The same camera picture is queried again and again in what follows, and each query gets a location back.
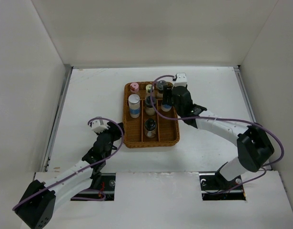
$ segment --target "cable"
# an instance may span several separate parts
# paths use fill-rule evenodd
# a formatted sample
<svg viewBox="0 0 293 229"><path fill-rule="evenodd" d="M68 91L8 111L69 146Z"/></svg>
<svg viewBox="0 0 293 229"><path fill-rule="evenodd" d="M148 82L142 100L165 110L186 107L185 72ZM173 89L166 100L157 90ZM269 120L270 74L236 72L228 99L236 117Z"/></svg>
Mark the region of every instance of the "cable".
<svg viewBox="0 0 293 229"><path fill-rule="evenodd" d="M88 190L98 192L98 193L102 194L103 197L101 199L85 198L85 197L72 197L71 199L74 199L74 200L89 200L89 201L104 201L106 199L106 195L102 191L94 190L94 189L86 189L84 191L88 191Z"/></svg>
<svg viewBox="0 0 293 229"><path fill-rule="evenodd" d="M175 76L173 75L163 75L163 76L160 76L158 77L157 79L155 79L153 82L152 82L152 89L154 88L155 86L155 83L159 80L159 79L162 79L162 78L165 78L165 77L170 77L170 78L174 78ZM281 141L278 139L278 137L272 133L270 130L268 130L267 128L257 124L257 123L253 123L253 122L250 122L250 121L246 121L246 120L242 120L242 119L235 119L235 118L217 118L217 117L204 117L204 116L195 116L195 117L186 117L186 118L169 118L169 117L165 117L164 115L160 114L159 111L156 109L154 103L153 103L153 100L152 100L152 97L153 97L153 90L151 89L151 104L152 104L152 107L154 108L154 110L156 111L157 115L159 115L161 118L164 118L164 119L167 119L167 120L172 120L172 121L178 121L178 120L190 120L190 119L211 119L211 120L217 120L217 121L229 121L229 122L241 122L241 123L247 123L247 124L250 124L250 125L253 125L253 126L256 126L258 128L260 128L261 130L265 131L266 133L268 133L271 137L273 137L275 139L275 141L278 143L279 147L281 148L281 155L278 159L276 159L275 161L273 162L270 162L270 163L267 163L265 165L263 165L264 167L265 166L269 166L269 165L272 165L274 163L277 163L279 162L283 157L284 157L284 153L285 153L285 150L284 150L284 146L282 145ZM238 184L234 187L232 187L231 189L228 189L228 190L225 190L225 191L222 191L222 192L217 192L217 193L211 193L211 195L218 195L218 194L222 194L222 193L226 193L226 192L229 192L243 184L246 184L250 181L253 181L253 180L256 180L262 176L264 176L266 174L266 169L262 167L262 169L264 170L264 173L261 174L260 176L258 177L255 177L255 178L252 178L252 179L249 179L249 180L246 180L244 182L242 182L241 184Z"/></svg>
<svg viewBox="0 0 293 229"><path fill-rule="evenodd" d="M171 78L174 78L174 76L172 75L163 75L163 76L160 76L158 77L157 79L154 80L154 82L152 82L152 88L154 88L154 85L155 83L161 79L161 78L164 78L164 77L171 77ZM281 155L278 159L276 159L275 161L273 162L270 162L270 163L267 163L265 165L263 165L264 167L265 166L269 166L269 165L272 165L274 163L277 163L279 162L283 157L284 157L284 146L282 145L281 141L278 139L278 137L272 133L270 130L268 130L267 128L257 124L257 123L253 123L253 122L250 122L250 121L246 121L246 120L242 120L242 119L235 119L235 118L217 118L217 117L204 117L204 116L195 116L195 117L186 117L186 118L169 118L169 117L165 117L163 116L162 114L159 113L159 111L156 109L156 107L154 106L154 103L152 101L152 97L153 97L153 91L151 90L151 104L152 104L152 107L154 108L154 110L156 111L156 113L162 117L162 118L165 118L167 120L173 120L173 121L178 121L178 120L189 120L189 119L211 119L211 120L217 120L217 121L229 121L229 122L240 122L240 123L247 123L247 124L250 124L250 125L253 125L253 126L256 126L258 128L260 128L261 130L265 131L266 133L268 133L271 137L273 137L275 139L275 141L278 143L279 147L281 148Z"/></svg>
<svg viewBox="0 0 293 229"><path fill-rule="evenodd" d="M75 176L77 173L80 173L81 171L84 171L84 170L87 169L87 168L90 168L90 167L92 167L92 166L94 166L94 165L97 165L97 164L103 162L103 161L106 161L107 159L111 158L113 155L115 155L115 154L120 150L121 146L123 145L123 141L124 141L124 133L123 133L122 128L121 128L121 127L120 127L115 121L113 121L113 120L111 120L111 119L108 119L108 118L102 118L102 117L95 117L95 118L89 120L89 121L88 121L88 125L89 125L90 122L92 122L93 120L106 120L106 121L112 122L113 124L115 124L115 125L118 127L118 129L119 129L120 132L121 132L122 140L121 140L120 145L119 145L118 148L116 149L116 151L114 151L110 156L108 156L108 157L106 157L106 158L104 158L104 159L102 159L102 160L100 160L100 161L97 161L97 162L95 162L95 163L93 163L93 164L90 164L90 165L88 165L88 166L85 166L85 167L79 169L78 171L76 171L76 172L70 174L69 176L65 177L64 179L62 179L62 180L60 180L60 181L57 181L56 183L54 183L54 184L52 184L52 185L49 185L48 187L45 187L44 189L42 189L42 190L40 190L40 191L38 191L38 192L32 194L31 196L25 198L24 200L22 200L21 202L19 202L17 205L15 205L15 206L12 208L13 211L15 211L19 206L21 206L22 204L28 202L29 200L31 200L31 199L34 198L35 196L39 195L40 193L43 193L44 191L46 191L46 190L48 190L48 189L50 189L50 188L52 188L52 187L54 187L54 186L59 185L60 183L62 183L62 182L64 182L64 181L70 179L71 177Z"/></svg>

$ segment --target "wall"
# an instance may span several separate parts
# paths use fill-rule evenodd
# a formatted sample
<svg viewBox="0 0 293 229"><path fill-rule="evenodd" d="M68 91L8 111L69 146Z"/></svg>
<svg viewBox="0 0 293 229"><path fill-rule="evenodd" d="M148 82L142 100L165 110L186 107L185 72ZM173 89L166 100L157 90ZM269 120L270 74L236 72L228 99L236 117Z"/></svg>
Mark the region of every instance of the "wall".
<svg viewBox="0 0 293 229"><path fill-rule="evenodd" d="M11 208L38 168L64 73L32 2L0 1L0 229L20 228Z"/></svg>
<svg viewBox="0 0 293 229"><path fill-rule="evenodd" d="M241 64L277 0L32 0L64 63Z"/></svg>
<svg viewBox="0 0 293 229"><path fill-rule="evenodd" d="M293 208L293 0L279 0L241 71L257 121L285 146L285 157L274 168L282 174Z"/></svg>

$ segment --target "white table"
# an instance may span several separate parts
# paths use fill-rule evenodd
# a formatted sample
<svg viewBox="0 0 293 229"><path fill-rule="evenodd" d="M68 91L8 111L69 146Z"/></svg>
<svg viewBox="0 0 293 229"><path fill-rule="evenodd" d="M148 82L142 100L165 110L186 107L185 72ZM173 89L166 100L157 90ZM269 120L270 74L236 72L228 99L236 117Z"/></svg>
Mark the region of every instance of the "white table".
<svg viewBox="0 0 293 229"><path fill-rule="evenodd" d="M96 116L122 121L124 86L184 72L193 102L221 117L249 119L232 67L152 67L73 70L48 171L64 171L87 153L96 135L87 121ZM230 142L179 122L180 141L173 147L121 148L103 172L184 172L217 170L237 155Z"/></svg>
<svg viewBox="0 0 293 229"><path fill-rule="evenodd" d="M55 175L37 173L36 179ZM117 173L114 201L69 201L45 229L293 229L278 172L268 171L244 188L246 201L202 201L196 172ZM21 229L28 227L23 223Z"/></svg>

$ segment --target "bottle cap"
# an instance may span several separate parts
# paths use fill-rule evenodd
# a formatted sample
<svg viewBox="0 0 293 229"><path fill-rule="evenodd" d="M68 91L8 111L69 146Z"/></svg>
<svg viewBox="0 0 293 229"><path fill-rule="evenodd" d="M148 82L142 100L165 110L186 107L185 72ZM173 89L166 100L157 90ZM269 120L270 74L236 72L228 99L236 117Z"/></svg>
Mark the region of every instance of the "bottle cap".
<svg viewBox="0 0 293 229"><path fill-rule="evenodd" d="M144 125L145 125L145 129L148 131L152 131L157 128L157 123L152 118L146 120Z"/></svg>
<svg viewBox="0 0 293 229"><path fill-rule="evenodd" d="M132 104L137 104L140 101L140 97L137 94L131 94L128 97L128 101Z"/></svg>
<svg viewBox="0 0 293 229"><path fill-rule="evenodd" d="M148 84L148 85L146 85L146 87L145 87L145 90L147 91L147 92L151 92L151 88L152 88L152 85L151 84Z"/></svg>
<svg viewBox="0 0 293 229"><path fill-rule="evenodd" d="M139 85L137 83L131 83L131 92L138 92L139 91Z"/></svg>
<svg viewBox="0 0 293 229"><path fill-rule="evenodd" d="M158 91L163 91L164 86L167 86L167 82L165 80L160 80L159 82L157 82L156 88L158 89Z"/></svg>
<svg viewBox="0 0 293 229"><path fill-rule="evenodd" d="M154 97L154 96L152 96L152 101L153 101L153 103L154 103L154 105L156 105L156 103L157 103L157 99ZM152 107L152 103L151 103L151 96L147 96L146 97L146 99L145 99L145 105L147 106L147 107Z"/></svg>

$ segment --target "purple cable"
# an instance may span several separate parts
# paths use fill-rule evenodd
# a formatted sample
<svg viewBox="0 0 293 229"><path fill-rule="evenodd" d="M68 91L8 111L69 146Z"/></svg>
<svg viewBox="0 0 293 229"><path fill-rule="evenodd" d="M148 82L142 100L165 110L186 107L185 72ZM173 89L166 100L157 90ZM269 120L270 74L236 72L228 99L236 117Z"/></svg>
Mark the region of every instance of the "purple cable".
<svg viewBox="0 0 293 229"><path fill-rule="evenodd" d="M20 205L26 203L27 201L31 200L31 199L34 198L35 196L39 195L40 193L43 193L44 191L46 191L46 190L48 190L48 189L50 189L50 188L52 188L52 187L54 187L54 186L59 185L60 183L66 181L66 180L68 180L68 179L70 179L71 177L75 176L77 173L80 173L81 171L84 171L84 170L87 169L87 168L90 168L90 167L92 167L92 166L94 166L94 165L97 165L97 164L103 162L103 161L106 161L107 159L111 158L113 155L115 155L115 154L119 151L119 149L120 149L121 146L123 145L123 141L124 141L124 133L123 133L122 128L121 128L121 127L120 127L115 121L113 121L113 120L111 120L111 119L108 119L108 118L102 118L102 117L95 117L95 118L89 120L89 121L88 121L88 125L89 125L90 122L92 122L93 120L106 120L106 121L112 122L113 124L115 124L115 125L118 127L118 129L119 129L120 132L121 132L122 141L121 141L121 144L120 144L120 145L118 146L118 148L116 149L116 151L114 151L110 156L108 156L108 157L106 157L106 158L104 158L104 159L102 159L102 160L100 160L100 161L97 161L97 162L95 162L95 163L93 163L93 164L90 164L90 165L88 165L88 166L85 166L84 168L79 169L77 172L74 172L74 173L70 174L69 176L65 177L64 179L62 179L62 180L60 180L60 181L58 181L58 182L56 182L56 183L54 183L54 184L52 184L52 185L49 185L48 187L45 187L44 189L42 189L42 190L40 190L40 191L34 193L33 195L31 195L31 196L25 198L24 200L22 200L21 202L19 202L17 205L15 205L15 206L12 208L13 211L15 211L16 208L18 208Z"/></svg>
<svg viewBox="0 0 293 229"><path fill-rule="evenodd" d="M152 88L154 88L155 83L156 83L159 79L161 79L161 78L165 78L165 77L171 77L171 78L174 78L175 76L173 76L173 75L163 75L163 76L158 77L157 79L154 80L154 82L152 82ZM156 109L156 107L155 107L155 105L154 105L154 103L153 103L153 101L152 101L152 97L153 97L153 91L151 90L151 104L152 104L152 107L154 108L154 110L156 111L156 113L157 113L161 118L164 118L164 119L167 119L167 120L178 121L178 120L189 120L189 119L211 119L211 120L217 120L217 121L241 122L241 123L247 123L247 124L250 124L250 125L256 126L256 127L260 128L261 130L265 131L265 132L268 133L271 137L273 137L273 138L275 139L275 141L279 144L279 146L280 146L280 148L281 148L281 155L280 155L280 157L279 157L278 159L276 159L275 161L263 165L264 167L265 167L265 166L272 165L272 164L274 164L274 163L277 163L277 162L279 162L279 161L284 157L284 152L285 152L285 150L284 150L284 146L282 145L282 143L281 143L281 141L278 139L278 137L277 137L275 134L273 134L270 130L268 130L267 128L265 128L265 127L263 127L263 126L261 126L261 125L259 125L259 124L257 124L257 123L253 123L253 122L246 121L246 120L242 120L242 119L235 119L235 118L215 118L215 117L203 117L203 116L186 117L186 118L169 118L169 117L165 117L165 116L163 116L162 114L159 113L159 111ZM241 185L243 185L243 184L246 184L246 183L248 183L248 182L250 182L250 181L256 180L256 179L258 179L258 178L264 176L264 175L266 174L266 169L265 169L265 168L263 168L263 169L265 170L265 172L264 172L262 175L260 175L260 176L258 176L258 177L255 177L255 178L252 178L252 179L250 179L250 180L247 180L247 181L245 181L245 182L242 182L241 184L236 185L235 187L233 187L233 188L231 188L231 189L229 189L229 190L226 190L226 191L223 191L223 192L218 192L218 193L213 193L213 195L217 195L217 194L221 194L221 193L229 192L229 191L231 191L231 190L234 189L234 188L237 188L237 187L239 187L239 186L241 186Z"/></svg>
<svg viewBox="0 0 293 229"><path fill-rule="evenodd" d="M104 201L106 199L106 195L102 191L95 190L95 189L86 189L84 191L95 191L95 192L98 192L99 194L102 194L103 197L101 199L85 198L85 197L72 197L71 199L74 199L74 200L89 200L89 201Z"/></svg>

